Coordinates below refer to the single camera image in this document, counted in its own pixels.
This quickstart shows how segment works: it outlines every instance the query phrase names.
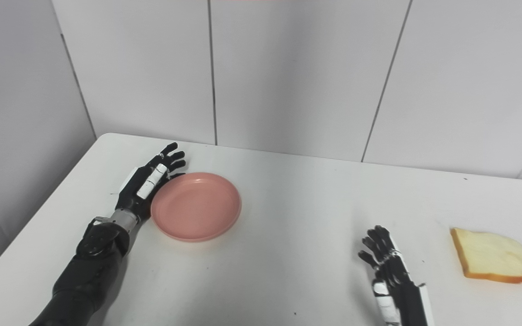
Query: white bread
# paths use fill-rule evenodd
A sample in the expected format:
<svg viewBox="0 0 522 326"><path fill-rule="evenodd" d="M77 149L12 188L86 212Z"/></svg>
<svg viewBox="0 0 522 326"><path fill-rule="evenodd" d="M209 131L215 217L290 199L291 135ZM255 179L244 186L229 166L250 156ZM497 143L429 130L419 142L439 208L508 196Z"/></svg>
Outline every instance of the white bread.
<svg viewBox="0 0 522 326"><path fill-rule="evenodd" d="M522 245L495 233L451 229L464 276L522 283Z"/></svg>

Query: table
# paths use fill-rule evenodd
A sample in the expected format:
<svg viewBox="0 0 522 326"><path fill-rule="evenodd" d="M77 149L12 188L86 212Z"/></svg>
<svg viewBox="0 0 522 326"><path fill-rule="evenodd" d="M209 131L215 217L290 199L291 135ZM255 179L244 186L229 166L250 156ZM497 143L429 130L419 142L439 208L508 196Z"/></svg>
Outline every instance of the table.
<svg viewBox="0 0 522 326"><path fill-rule="evenodd" d="M95 216L168 140L105 134L0 257L0 325L27 325ZM522 180L179 143L188 171L217 173L242 196L225 235L182 243L152 221L91 325L382 325L360 239L384 225L437 325L522 325L522 285L464 278L449 228L522 243Z"/></svg>

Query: robotic arm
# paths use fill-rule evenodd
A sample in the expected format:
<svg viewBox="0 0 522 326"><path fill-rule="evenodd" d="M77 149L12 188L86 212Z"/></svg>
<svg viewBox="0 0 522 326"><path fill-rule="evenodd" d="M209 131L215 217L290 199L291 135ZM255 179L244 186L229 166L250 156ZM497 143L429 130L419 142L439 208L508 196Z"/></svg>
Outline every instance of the robotic arm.
<svg viewBox="0 0 522 326"><path fill-rule="evenodd" d="M111 217L89 223L76 254L56 281L52 299L29 326L85 326L100 309L112 287L122 259L131 249L130 231L150 217L156 192L170 175L184 167L184 152L172 143L138 168L122 189Z"/></svg>
<svg viewBox="0 0 522 326"><path fill-rule="evenodd" d="M388 326L434 326L426 284L415 285L410 279L402 254L385 228L368 230L358 256L375 270L373 294Z"/></svg>

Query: black fingertip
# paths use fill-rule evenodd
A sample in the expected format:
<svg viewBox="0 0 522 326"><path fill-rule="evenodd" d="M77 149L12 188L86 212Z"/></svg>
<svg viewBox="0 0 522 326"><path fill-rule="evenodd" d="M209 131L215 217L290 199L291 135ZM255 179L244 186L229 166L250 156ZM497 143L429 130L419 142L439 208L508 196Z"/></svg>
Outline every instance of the black fingertip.
<svg viewBox="0 0 522 326"><path fill-rule="evenodd" d="M373 229L368 230L368 236L377 244L377 247L380 249L380 251L383 254L387 254L390 252L388 250L386 244L384 243L383 239L380 237L380 235Z"/></svg>
<svg viewBox="0 0 522 326"><path fill-rule="evenodd" d="M166 146L164 148L164 150L161 151L161 153L163 155L168 155L168 153L170 153L171 151L176 150L177 148L179 148L179 145L177 143L170 143L170 144L168 144L168 146Z"/></svg>
<svg viewBox="0 0 522 326"><path fill-rule="evenodd" d="M170 171L174 171L176 169L184 167L185 165L187 165L186 161L184 161L184 159L181 159L179 161L172 163L168 169Z"/></svg>
<svg viewBox="0 0 522 326"><path fill-rule="evenodd" d="M364 262L369 264L369 266L371 266L372 268L374 268L374 269L377 268L378 264L375 261L375 259L373 258L373 256L371 256L371 254L365 252L364 250L361 250L358 253L358 257L360 257L362 260L364 260Z"/></svg>
<svg viewBox="0 0 522 326"><path fill-rule="evenodd" d="M178 151L170 156L171 161L176 161L184 157L184 151Z"/></svg>

